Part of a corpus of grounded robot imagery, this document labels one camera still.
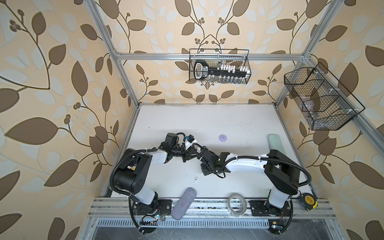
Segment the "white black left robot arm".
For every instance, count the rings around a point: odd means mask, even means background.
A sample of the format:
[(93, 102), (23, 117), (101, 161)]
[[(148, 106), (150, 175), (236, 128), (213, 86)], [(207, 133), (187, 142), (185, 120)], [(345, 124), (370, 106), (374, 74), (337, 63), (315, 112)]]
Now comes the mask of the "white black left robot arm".
[(166, 164), (173, 157), (181, 157), (184, 162), (192, 159), (191, 146), (196, 142), (193, 135), (168, 133), (159, 147), (127, 149), (111, 173), (110, 188), (141, 204), (154, 205), (158, 195), (146, 185), (150, 167)]

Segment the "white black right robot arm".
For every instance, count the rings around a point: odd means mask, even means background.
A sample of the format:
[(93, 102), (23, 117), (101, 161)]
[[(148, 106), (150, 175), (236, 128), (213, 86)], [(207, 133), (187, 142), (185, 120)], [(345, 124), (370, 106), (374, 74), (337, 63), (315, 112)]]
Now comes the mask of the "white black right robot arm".
[(261, 156), (240, 156), (222, 152), (219, 156), (193, 143), (190, 148), (202, 162), (204, 171), (224, 179), (227, 173), (248, 172), (263, 173), (273, 184), (267, 204), (282, 209), (285, 202), (299, 192), (299, 188), (312, 181), (310, 173), (285, 154), (278, 150), (270, 150)]

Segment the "purple earbud charging case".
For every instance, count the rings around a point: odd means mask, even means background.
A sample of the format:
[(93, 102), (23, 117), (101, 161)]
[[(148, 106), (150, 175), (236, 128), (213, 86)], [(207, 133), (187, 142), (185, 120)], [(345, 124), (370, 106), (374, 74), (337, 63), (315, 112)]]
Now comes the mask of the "purple earbud charging case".
[(221, 142), (225, 142), (227, 140), (227, 136), (226, 135), (219, 135), (219, 140)]

